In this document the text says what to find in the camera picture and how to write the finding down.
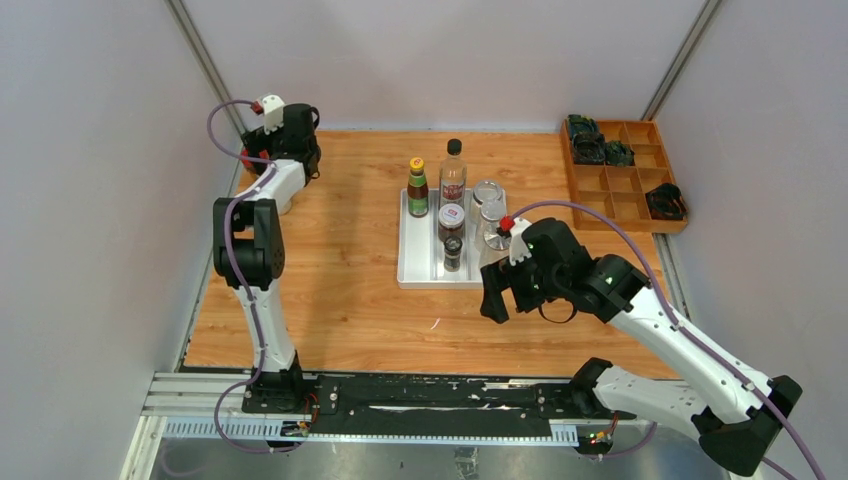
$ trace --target metal floor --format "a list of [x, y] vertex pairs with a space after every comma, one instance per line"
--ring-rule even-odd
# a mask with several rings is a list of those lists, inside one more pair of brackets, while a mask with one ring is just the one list
[[[637, 443], [642, 430], [620, 426], [617, 450]], [[172, 472], [189, 476], [170, 476]], [[553, 479], [727, 479], [727, 473], [708, 459], [691, 440], [658, 428], [648, 445], [635, 454], [601, 463], [559, 447], [457, 447], [447, 445], [390, 445], [306, 443], [288, 454], [246, 455], [221, 440], [168, 440], [151, 480], [190, 479], [402, 479], [402, 480], [553, 480]]]

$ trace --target red connector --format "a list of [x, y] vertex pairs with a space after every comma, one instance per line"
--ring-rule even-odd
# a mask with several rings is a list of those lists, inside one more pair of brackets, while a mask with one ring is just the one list
[[508, 232], [512, 230], [512, 227], [515, 226], [515, 220], [512, 219], [509, 215], [505, 216], [501, 219], [501, 230], [504, 232]]

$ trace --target black lid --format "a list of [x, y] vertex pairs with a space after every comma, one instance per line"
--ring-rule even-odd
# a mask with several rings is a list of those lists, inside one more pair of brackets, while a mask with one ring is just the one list
[[458, 138], [448, 140], [448, 154], [459, 155], [460, 152], [462, 152], [462, 142]]
[[445, 239], [445, 253], [457, 254], [462, 251], [462, 239], [451, 235]]

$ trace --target yellow bottle cap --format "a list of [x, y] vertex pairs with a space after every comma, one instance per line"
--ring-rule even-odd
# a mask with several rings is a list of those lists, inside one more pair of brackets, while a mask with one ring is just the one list
[[409, 161], [409, 168], [413, 170], [424, 170], [424, 159], [421, 157], [415, 157]]

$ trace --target wooden organizer box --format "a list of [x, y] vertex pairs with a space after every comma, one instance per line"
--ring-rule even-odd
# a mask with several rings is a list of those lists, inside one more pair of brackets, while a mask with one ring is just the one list
[[[685, 218], [654, 220], [645, 201], [645, 193], [663, 183], [675, 183], [657, 126], [653, 122], [596, 122], [607, 142], [619, 140], [633, 150], [635, 166], [576, 165], [571, 156], [566, 120], [560, 130], [560, 138], [571, 201], [606, 215], [624, 230], [653, 233], [678, 233], [683, 230], [687, 223]], [[573, 210], [573, 215], [574, 226], [579, 230], [609, 229], [584, 212]]]

